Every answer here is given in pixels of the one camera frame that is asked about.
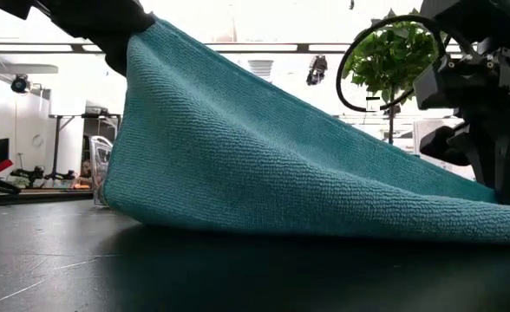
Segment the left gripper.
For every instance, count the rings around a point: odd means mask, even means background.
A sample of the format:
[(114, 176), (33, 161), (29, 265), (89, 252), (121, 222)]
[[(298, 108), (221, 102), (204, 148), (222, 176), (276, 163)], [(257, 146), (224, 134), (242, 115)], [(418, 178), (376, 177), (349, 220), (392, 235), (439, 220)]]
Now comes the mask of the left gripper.
[(107, 65), (122, 76), (127, 75), (128, 36), (155, 22), (138, 0), (42, 0), (42, 5), (60, 29), (97, 45)]

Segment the clear plastic bin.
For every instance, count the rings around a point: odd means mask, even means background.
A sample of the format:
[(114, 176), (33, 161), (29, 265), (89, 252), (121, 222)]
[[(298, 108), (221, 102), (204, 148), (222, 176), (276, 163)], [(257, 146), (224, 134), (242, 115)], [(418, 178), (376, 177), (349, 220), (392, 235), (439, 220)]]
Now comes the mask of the clear plastic bin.
[(103, 195), (103, 183), (107, 177), (108, 164), (113, 144), (102, 136), (89, 138), (91, 179), (94, 204), (99, 207), (107, 207)]

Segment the light blue microfiber towel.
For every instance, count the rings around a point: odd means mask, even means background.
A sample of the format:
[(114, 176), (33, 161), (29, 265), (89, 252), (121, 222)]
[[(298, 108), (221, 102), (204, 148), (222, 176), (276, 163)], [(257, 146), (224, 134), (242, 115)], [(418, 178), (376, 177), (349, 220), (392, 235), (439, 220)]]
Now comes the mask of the light blue microfiber towel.
[(108, 205), (145, 224), (510, 244), (492, 190), (346, 124), (164, 20), (127, 46)]

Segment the black ceiling spotlight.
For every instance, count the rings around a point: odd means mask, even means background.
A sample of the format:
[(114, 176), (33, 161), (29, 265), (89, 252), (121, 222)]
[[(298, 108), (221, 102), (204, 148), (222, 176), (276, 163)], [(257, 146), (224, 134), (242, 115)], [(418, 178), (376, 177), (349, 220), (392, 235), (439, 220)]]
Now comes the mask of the black ceiling spotlight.
[(17, 94), (27, 94), (30, 91), (30, 82), (27, 75), (16, 75), (10, 88)]
[(306, 84), (308, 86), (315, 86), (319, 84), (325, 77), (325, 72), (328, 70), (328, 62), (324, 55), (316, 55), (311, 60), (309, 72), (306, 77)]

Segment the person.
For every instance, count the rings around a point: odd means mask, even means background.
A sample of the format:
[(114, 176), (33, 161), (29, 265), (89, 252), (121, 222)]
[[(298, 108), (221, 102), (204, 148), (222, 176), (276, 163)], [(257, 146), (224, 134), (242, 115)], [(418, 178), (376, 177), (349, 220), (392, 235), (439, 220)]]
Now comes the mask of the person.
[(82, 162), (81, 173), (79, 176), (81, 185), (92, 185), (92, 166), (89, 159), (86, 159)]

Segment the green leafy plant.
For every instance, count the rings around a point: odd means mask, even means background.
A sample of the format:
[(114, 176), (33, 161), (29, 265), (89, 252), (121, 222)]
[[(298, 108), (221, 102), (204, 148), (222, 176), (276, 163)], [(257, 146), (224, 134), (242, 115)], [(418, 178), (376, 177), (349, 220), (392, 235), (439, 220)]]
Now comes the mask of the green leafy plant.
[(388, 142), (394, 141), (394, 119), (405, 101), (413, 97), (413, 82), (444, 50), (446, 36), (422, 24), (401, 21), (385, 25), (363, 38), (343, 65), (342, 77), (350, 78), (368, 94), (379, 94), (389, 120)]

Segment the black background rig frame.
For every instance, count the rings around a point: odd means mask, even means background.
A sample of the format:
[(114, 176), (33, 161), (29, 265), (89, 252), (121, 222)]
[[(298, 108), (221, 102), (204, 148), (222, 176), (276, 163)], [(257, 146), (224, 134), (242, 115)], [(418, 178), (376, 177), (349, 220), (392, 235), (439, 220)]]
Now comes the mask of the black background rig frame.
[(95, 120), (108, 120), (109, 124), (111, 124), (112, 119), (116, 119), (117, 122), (113, 124), (114, 128), (114, 136), (117, 136), (118, 131), (120, 130), (122, 123), (122, 115), (121, 114), (111, 114), (111, 113), (102, 113), (102, 114), (92, 114), (92, 113), (83, 113), (83, 114), (50, 114), (50, 119), (56, 120), (56, 131), (55, 131), (55, 141), (54, 141), (54, 156), (53, 156), (53, 164), (52, 171), (50, 174), (46, 175), (46, 179), (56, 179), (59, 175), (57, 172), (57, 164), (58, 164), (58, 152), (59, 152), (59, 140), (60, 140), (60, 132), (65, 128), (74, 118), (79, 117), (82, 119), (95, 119)]

